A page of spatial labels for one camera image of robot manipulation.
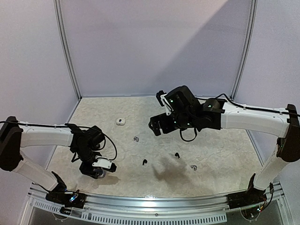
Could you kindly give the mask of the blue grey charging case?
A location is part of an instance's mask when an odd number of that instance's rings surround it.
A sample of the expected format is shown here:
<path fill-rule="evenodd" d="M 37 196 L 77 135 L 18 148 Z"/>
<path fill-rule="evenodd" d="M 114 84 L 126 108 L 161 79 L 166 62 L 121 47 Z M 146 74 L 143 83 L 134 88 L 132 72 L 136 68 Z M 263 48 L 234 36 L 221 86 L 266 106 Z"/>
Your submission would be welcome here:
<path fill-rule="evenodd" d="M 103 170 L 102 168 L 94 168 L 93 172 L 95 174 L 94 175 L 94 179 L 102 179 L 106 175 L 106 171 Z"/>

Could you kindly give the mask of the white earbud charging case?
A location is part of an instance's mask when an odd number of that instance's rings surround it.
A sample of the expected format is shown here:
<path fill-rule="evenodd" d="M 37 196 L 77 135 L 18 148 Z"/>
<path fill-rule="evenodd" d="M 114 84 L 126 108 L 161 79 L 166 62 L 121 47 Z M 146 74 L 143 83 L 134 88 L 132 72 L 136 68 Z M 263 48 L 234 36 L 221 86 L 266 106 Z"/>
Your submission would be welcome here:
<path fill-rule="evenodd" d="M 118 118 L 116 120 L 116 125 L 117 126 L 124 126 L 126 124 L 126 120 L 124 118 Z"/>

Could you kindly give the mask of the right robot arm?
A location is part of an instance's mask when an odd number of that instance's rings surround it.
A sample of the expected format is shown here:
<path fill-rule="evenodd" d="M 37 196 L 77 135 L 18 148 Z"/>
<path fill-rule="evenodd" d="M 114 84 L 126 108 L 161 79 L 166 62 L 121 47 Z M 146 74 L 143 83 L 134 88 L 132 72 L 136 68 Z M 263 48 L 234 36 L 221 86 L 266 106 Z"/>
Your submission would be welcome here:
<path fill-rule="evenodd" d="M 300 116 L 292 104 L 285 108 L 258 108 L 237 104 L 227 96 L 200 100 L 185 85 L 169 93 L 161 90 L 156 98 L 165 113 L 150 118 L 149 128 L 155 136 L 189 128 L 198 133 L 209 128 L 244 129 L 277 137 L 272 155 L 242 195 L 246 204 L 259 199 L 260 191 L 264 191 L 289 163 L 300 158 Z"/>

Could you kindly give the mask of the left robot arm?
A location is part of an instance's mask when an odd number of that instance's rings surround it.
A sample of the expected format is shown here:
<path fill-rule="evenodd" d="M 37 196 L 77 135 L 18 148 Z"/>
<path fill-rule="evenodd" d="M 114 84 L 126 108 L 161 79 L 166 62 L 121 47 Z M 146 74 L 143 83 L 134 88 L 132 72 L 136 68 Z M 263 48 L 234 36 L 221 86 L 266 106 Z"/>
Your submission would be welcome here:
<path fill-rule="evenodd" d="M 66 203 L 70 194 L 60 176 L 33 162 L 22 149 L 34 146 L 67 147 L 74 155 L 72 161 L 81 161 L 80 172 L 99 179 L 103 177 L 104 170 L 95 164 L 101 157 L 97 148 L 103 141 L 105 135 L 97 126 L 30 124 L 10 116 L 0 123 L 0 168 L 39 184 L 59 203 Z"/>

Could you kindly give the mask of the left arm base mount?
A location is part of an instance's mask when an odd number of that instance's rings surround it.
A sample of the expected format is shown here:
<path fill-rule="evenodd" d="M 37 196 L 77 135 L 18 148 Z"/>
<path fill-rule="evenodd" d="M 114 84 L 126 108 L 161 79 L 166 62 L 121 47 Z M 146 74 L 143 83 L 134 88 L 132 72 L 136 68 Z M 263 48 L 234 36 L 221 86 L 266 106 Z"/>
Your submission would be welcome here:
<path fill-rule="evenodd" d="M 87 195 L 77 191 L 69 191 L 65 187 L 56 187 L 54 190 L 46 194 L 45 199 L 64 205 L 65 208 L 83 209 Z"/>

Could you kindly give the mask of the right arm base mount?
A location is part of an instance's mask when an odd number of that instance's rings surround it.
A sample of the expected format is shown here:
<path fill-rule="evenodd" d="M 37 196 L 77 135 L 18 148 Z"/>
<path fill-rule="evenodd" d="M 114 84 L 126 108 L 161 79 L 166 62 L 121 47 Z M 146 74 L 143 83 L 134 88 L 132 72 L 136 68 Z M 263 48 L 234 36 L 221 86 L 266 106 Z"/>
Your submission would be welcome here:
<path fill-rule="evenodd" d="M 267 197 L 265 190 L 250 188 L 245 191 L 235 192 L 226 195 L 227 203 L 230 209 L 241 208 L 260 202 L 264 202 Z"/>

